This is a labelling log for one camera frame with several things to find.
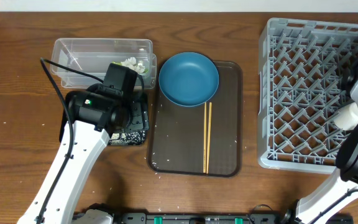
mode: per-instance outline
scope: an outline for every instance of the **black tray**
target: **black tray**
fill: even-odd
[[[219,87],[212,102],[208,176],[232,177],[241,167],[242,71],[233,62],[214,61]],[[203,173],[204,105],[185,108],[156,88],[147,163],[156,172]]]

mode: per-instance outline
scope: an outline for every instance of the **chopstick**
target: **chopstick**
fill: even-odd
[[[209,118],[208,118],[208,142],[206,148],[206,173],[209,171],[209,149],[211,146],[211,117],[212,117],[212,103],[209,102]]]
[[[204,103],[204,158],[203,172],[206,173],[206,103]]]

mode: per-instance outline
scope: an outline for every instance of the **blue plate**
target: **blue plate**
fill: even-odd
[[[204,55],[185,52],[168,59],[160,70],[162,93],[180,106],[198,106],[207,102],[219,85],[214,63]]]

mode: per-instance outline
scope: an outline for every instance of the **black and white speckled object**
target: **black and white speckled object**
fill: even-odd
[[[146,140],[147,131],[134,133],[113,134],[109,140],[110,146],[139,146]]]

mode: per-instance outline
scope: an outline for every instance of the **pair of chopsticks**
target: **pair of chopsticks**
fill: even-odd
[[[206,103],[204,104],[204,166],[203,172],[208,174],[209,171],[209,149],[211,147],[211,117],[212,117],[212,103],[209,102],[209,116],[208,116],[208,141],[206,138]]]

